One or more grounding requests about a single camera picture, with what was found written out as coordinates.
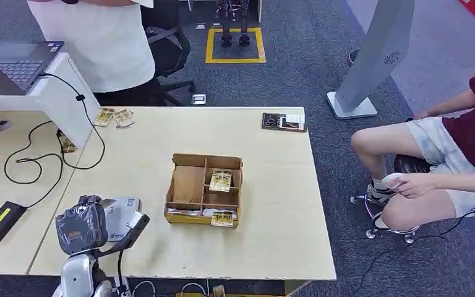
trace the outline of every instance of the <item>cable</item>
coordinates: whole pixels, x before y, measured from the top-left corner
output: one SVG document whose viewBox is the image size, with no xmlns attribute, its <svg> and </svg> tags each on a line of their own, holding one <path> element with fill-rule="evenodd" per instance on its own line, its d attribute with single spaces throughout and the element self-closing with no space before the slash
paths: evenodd
<svg viewBox="0 0 475 297">
<path fill-rule="evenodd" d="M 155 286 L 154 284 L 150 281 L 150 280 L 144 280 L 140 283 L 138 283 L 135 288 L 132 290 L 132 297 L 135 297 L 135 291 L 142 285 L 144 285 L 145 283 L 149 283 L 150 286 L 152 286 L 152 297 L 155 297 L 155 296 L 167 296 L 167 295 L 175 295 L 175 294 L 178 294 L 178 293 L 181 293 L 181 296 L 183 296 L 183 291 L 188 287 L 188 286 L 197 286 L 201 289 L 201 291 L 203 292 L 203 296 L 204 297 L 209 297 L 209 295 L 207 295 L 207 292 L 205 291 L 205 289 L 199 285 L 198 283 L 188 283 L 186 285 L 183 286 L 183 288 L 181 289 L 181 291 L 179 292 L 166 292 L 166 293 L 156 293 L 156 290 L 155 290 Z"/>
<path fill-rule="evenodd" d="M 426 239 L 426 238 L 442 238 L 442 239 L 444 239 L 443 236 L 444 236 L 445 234 L 447 234 L 447 233 L 451 232 L 452 230 L 454 230 L 457 226 L 460 225 L 461 221 L 462 221 L 465 217 L 471 215 L 472 213 L 475 213 L 475 209 L 473 209 L 472 211 L 470 211 L 470 212 L 464 214 L 463 216 L 461 216 L 460 219 L 458 220 L 458 222 L 457 222 L 456 224 L 454 224 L 451 228 L 449 228 L 447 231 L 441 232 L 439 235 L 425 235 L 425 236 L 420 236 L 420 237 L 416 238 L 416 239 L 413 241 L 413 243 L 411 243 L 411 244 L 405 246 L 405 248 L 404 248 L 403 250 L 406 250 L 407 248 L 409 248 L 410 246 L 412 246 L 414 243 L 416 243 L 417 241 L 419 241 L 419 240 L 421 240 L 421 239 Z M 369 273 L 369 271 L 372 269 L 372 267 L 374 266 L 374 264 L 376 263 L 376 261 L 377 261 L 380 257 L 382 257 L 383 255 L 389 254 L 389 253 L 391 253 L 391 252 L 396 252 L 396 251 L 400 251 L 400 250 L 399 250 L 399 249 L 389 249 L 389 250 L 384 251 L 384 252 L 380 253 L 379 255 L 377 255 L 377 256 L 372 260 L 372 262 L 370 263 L 369 268 L 367 268 L 367 270 L 365 270 L 365 272 L 364 272 L 363 275 L 361 276 L 361 281 L 360 281 L 360 283 L 359 283 L 359 286 L 358 286 L 358 288 L 354 291 L 354 293 L 353 293 L 351 296 L 355 296 L 355 295 L 358 293 L 358 291 L 361 290 L 361 288 L 363 287 L 363 281 L 365 280 L 365 276 L 367 276 L 367 273 Z"/>
<path fill-rule="evenodd" d="M 123 284 L 122 281 L 122 275 L 121 275 L 121 261 L 122 261 L 122 250 L 119 251 L 119 256 L 118 256 L 118 277 L 119 277 L 119 286 L 117 287 L 118 289 L 118 295 L 123 296 L 124 292 L 126 292 L 126 286 Z"/>
<path fill-rule="evenodd" d="M 143 284 L 145 284 L 145 283 L 149 283 L 149 284 L 152 286 L 152 291 L 153 291 L 152 297 L 155 296 L 155 286 L 154 286 L 154 284 L 153 284 L 150 280 L 144 280 L 144 281 L 138 283 L 138 284 L 135 286 L 135 288 L 132 290 L 132 297 L 135 297 L 135 291 L 137 290 L 137 288 L 139 288 L 141 285 L 143 285 Z"/>
<path fill-rule="evenodd" d="M 181 297 L 183 297 L 183 291 L 184 291 L 184 290 L 186 289 L 186 287 L 188 287 L 188 286 L 198 286 L 198 287 L 201 289 L 201 291 L 203 291 L 203 296 L 208 297 L 207 292 L 205 291 L 205 289 L 204 289 L 200 284 L 198 284 L 198 283 L 188 283 L 188 284 L 184 285 L 183 288 L 181 289 Z"/>
<path fill-rule="evenodd" d="M 50 157 L 50 156 L 57 157 L 59 159 L 59 161 L 61 162 L 61 168 L 59 170 L 59 177 L 58 177 L 57 181 L 53 184 L 53 186 L 48 190 L 48 192 L 46 192 L 46 194 L 43 197 L 41 197 L 39 200 L 37 200 L 32 205 L 26 206 L 27 209 L 30 209 L 30 208 L 36 206 L 41 201 L 43 201 L 46 197 L 48 197 L 50 192 L 59 184 L 59 182 L 61 181 L 61 178 L 62 178 L 63 159 L 58 154 L 48 153 L 46 155 L 43 155 L 43 156 L 40 156 L 40 157 L 37 157 L 37 158 L 21 158 L 21 159 L 16 160 L 15 161 L 16 163 L 34 162 L 35 164 L 37 164 L 37 167 L 39 167 L 39 173 L 37 174 L 37 177 L 33 181 L 16 181 L 16 180 L 14 180 L 8 174 L 7 166 L 8 166 L 8 162 L 10 162 L 10 159 L 14 155 L 16 155 L 16 154 L 18 154 L 18 153 L 20 153 L 20 152 L 22 152 L 22 151 L 24 151 L 24 150 L 26 150 L 26 149 L 28 149 L 29 147 L 32 146 L 32 134 L 33 134 L 33 132 L 36 131 L 37 129 L 39 129 L 40 127 L 48 124 L 48 123 L 52 123 L 52 121 L 47 121 L 47 122 L 41 123 L 41 124 L 35 126 L 32 130 L 30 130 L 30 132 L 28 133 L 28 145 L 26 147 L 20 149 L 20 150 L 15 151 L 11 155 L 9 155 L 8 158 L 6 158 L 6 161 L 4 162 L 4 175 L 6 176 L 6 178 L 9 181 L 12 181 L 13 183 L 16 183 L 16 184 L 33 184 L 33 183 L 37 182 L 41 178 L 41 175 L 43 174 L 43 167 L 41 166 L 41 163 L 39 163 L 38 161 L 43 159 L 43 158 Z M 60 140 L 59 140 L 59 146 L 61 147 L 61 151 L 62 151 L 62 143 L 61 143 Z"/>
<path fill-rule="evenodd" d="M 70 88 L 72 88 L 74 90 L 74 92 L 77 94 L 76 98 L 77 101 L 81 101 L 81 103 L 83 103 L 83 108 L 85 110 L 85 115 L 87 117 L 87 120 L 88 122 L 90 123 L 90 125 L 92 126 L 93 130 L 95 131 L 95 134 L 97 134 L 97 136 L 99 137 L 99 139 L 101 140 L 101 143 L 103 145 L 103 151 L 101 152 L 101 156 L 99 157 L 99 160 L 93 164 L 92 166 L 88 166 L 88 167 L 77 167 L 77 166 L 74 166 L 74 165 L 71 165 L 71 164 L 68 164 L 68 162 L 66 161 L 66 159 L 64 158 L 64 152 L 61 153 L 62 155 L 62 161 L 64 162 L 64 164 L 66 164 L 66 166 L 68 167 L 71 167 L 73 169 L 79 169 L 79 170 L 89 170 L 89 169 L 92 169 L 94 167 L 96 167 L 99 163 L 101 163 L 101 161 L 103 160 L 103 157 L 105 156 L 105 150 L 106 150 L 106 145 L 105 145 L 105 141 L 103 140 L 103 138 L 101 137 L 101 135 L 99 135 L 99 132 L 97 132 L 97 128 L 95 127 L 95 125 L 92 123 L 92 120 L 90 119 L 90 117 L 88 116 L 88 109 L 87 109 L 87 106 L 85 104 L 85 101 L 84 101 L 84 96 L 79 93 L 69 82 L 67 82 L 66 80 L 60 78 L 59 76 L 55 75 L 55 74 L 51 74 L 51 73 L 40 73 L 39 74 L 40 77 L 44 77 L 44 76 L 50 76 L 50 77 L 55 77 L 56 79 L 60 80 L 61 82 L 64 82 L 66 85 L 68 85 Z"/>
</svg>

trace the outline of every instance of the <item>table surface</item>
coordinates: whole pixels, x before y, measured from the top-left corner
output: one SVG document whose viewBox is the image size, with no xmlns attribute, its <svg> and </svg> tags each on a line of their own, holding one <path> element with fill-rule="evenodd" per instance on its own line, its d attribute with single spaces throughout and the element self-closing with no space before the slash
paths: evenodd
<svg viewBox="0 0 475 297">
<path fill-rule="evenodd" d="M 302 108 L 133 108 L 129 129 L 99 129 L 103 161 L 76 170 L 57 213 L 83 194 L 132 195 L 151 220 L 123 254 L 127 277 L 334 280 L 336 278 L 308 133 L 261 129 L 263 112 L 303 114 Z M 96 162 L 93 134 L 79 161 Z M 242 211 L 237 229 L 169 224 L 163 216 L 174 153 L 242 157 Z M 117 254 L 100 260 L 116 274 Z M 68 258 L 54 223 L 31 275 L 59 275 Z"/>
<path fill-rule="evenodd" d="M 59 177 L 60 162 L 56 157 L 40 160 L 43 165 L 41 178 L 31 185 L 19 185 L 9 181 L 3 171 L 6 158 L 18 149 L 28 145 L 28 133 L 32 128 L 48 121 L 42 112 L 1 112 L 0 120 L 8 119 L 11 128 L 0 133 L 0 207 L 9 200 L 20 205 L 30 205 L 43 197 Z M 32 134 L 32 146 L 18 153 L 9 162 L 9 174 L 19 181 L 31 181 L 38 174 L 38 167 L 33 163 L 16 164 L 19 158 L 39 157 L 47 153 L 58 153 L 59 142 L 56 138 L 57 128 L 53 123 L 40 127 Z M 67 155 L 70 164 L 76 164 L 78 153 Z M 40 246 L 46 230 L 61 201 L 62 194 L 74 170 L 65 166 L 61 182 L 52 193 L 35 207 L 27 210 L 13 229 L 0 243 L 0 273 L 24 275 Z"/>
</svg>

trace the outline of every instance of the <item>black shoe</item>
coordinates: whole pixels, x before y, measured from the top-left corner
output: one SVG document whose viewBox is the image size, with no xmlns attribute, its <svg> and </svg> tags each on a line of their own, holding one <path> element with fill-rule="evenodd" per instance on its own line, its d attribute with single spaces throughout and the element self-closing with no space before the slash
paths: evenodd
<svg viewBox="0 0 475 297">
<path fill-rule="evenodd" d="M 349 54 L 349 59 L 347 60 L 347 63 L 349 63 L 349 66 L 352 66 L 354 64 L 354 61 L 357 58 L 357 54 L 359 54 L 359 49 L 355 49 Z"/>
<path fill-rule="evenodd" d="M 241 37 L 239 37 L 239 45 L 249 46 L 250 45 L 250 37 L 248 37 L 247 35 L 241 35 Z"/>
<path fill-rule="evenodd" d="M 223 35 L 221 37 L 221 46 L 229 48 L 232 45 L 232 35 Z"/>
</svg>

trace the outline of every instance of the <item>knee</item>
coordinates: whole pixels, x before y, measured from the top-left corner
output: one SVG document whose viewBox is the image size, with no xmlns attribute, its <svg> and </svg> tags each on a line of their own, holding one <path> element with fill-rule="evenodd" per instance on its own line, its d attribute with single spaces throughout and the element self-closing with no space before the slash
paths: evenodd
<svg viewBox="0 0 475 297">
<path fill-rule="evenodd" d="M 407 231 L 417 225 L 414 214 L 404 207 L 388 204 L 382 213 L 383 222 L 392 230 Z"/>
<path fill-rule="evenodd" d="M 370 153 L 370 129 L 363 129 L 353 134 L 351 146 L 356 153 Z"/>
</svg>

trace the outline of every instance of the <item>light blue shorts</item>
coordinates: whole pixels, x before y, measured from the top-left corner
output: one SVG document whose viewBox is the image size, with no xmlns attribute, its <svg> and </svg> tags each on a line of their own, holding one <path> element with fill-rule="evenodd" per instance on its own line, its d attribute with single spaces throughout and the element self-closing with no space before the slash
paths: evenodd
<svg viewBox="0 0 475 297">
<path fill-rule="evenodd" d="M 442 118 L 425 118 L 405 123 L 427 162 L 433 164 L 432 173 L 472 174 L 475 167 L 467 161 L 460 148 L 445 129 Z M 475 208 L 475 193 L 446 190 L 456 209 L 456 216 Z"/>
</svg>

